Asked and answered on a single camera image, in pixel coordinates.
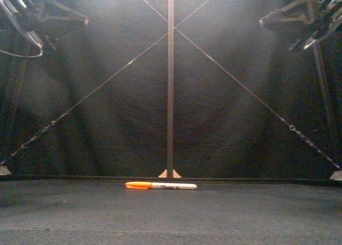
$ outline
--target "marker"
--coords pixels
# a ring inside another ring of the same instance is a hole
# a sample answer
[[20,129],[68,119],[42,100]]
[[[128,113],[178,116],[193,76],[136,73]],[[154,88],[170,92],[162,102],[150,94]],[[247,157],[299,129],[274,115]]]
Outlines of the marker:
[[155,183],[155,182],[127,182],[126,188],[128,189],[171,189],[171,190],[194,190],[198,188],[195,184],[182,183]]

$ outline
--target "cable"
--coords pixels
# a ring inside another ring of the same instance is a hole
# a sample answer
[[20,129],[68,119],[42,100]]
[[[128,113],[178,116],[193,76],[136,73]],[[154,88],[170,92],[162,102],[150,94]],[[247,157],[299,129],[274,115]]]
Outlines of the cable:
[[34,58],[39,58],[43,56],[43,48],[39,48],[39,54],[35,55],[35,56],[23,56],[23,55],[18,55],[18,54],[14,54],[14,53],[10,53],[4,50],[0,49],[0,53],[11,56],[11,57],[16,57],[16,58],[22,58],[22,59],[34,59]]

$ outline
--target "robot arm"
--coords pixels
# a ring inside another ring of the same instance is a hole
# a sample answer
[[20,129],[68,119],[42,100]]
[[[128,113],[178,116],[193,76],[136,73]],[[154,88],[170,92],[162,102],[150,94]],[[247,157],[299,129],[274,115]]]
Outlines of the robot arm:
[[293,51],[323,41],[341,24],[342,0],[298,0],[261,19],[262,27],[293,41]]

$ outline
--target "fabric wall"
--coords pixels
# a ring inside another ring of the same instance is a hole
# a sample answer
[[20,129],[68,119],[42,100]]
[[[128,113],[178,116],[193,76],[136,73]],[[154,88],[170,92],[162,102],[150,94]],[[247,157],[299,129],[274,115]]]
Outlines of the fabric wall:
[[[30,62],[8,152],[112,79],[18,154],[11,170],[158,176],[167,150],[167,0],[58,1],[88,16],[90,26]],[[207,178],[329,177],[331,164],[234,81],[330,151],[313,52],[290,53],[283,38],[259,27],[291,0],[206,2],[175,0],[187,37],[175,31],[177,171]]]

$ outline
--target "black floor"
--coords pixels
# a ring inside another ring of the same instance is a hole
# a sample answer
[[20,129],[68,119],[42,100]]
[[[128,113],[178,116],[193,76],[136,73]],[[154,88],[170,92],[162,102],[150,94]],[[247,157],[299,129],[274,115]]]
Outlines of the black floor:
[[342,189],[124,182],[0,182],[0,244],[342,244]]

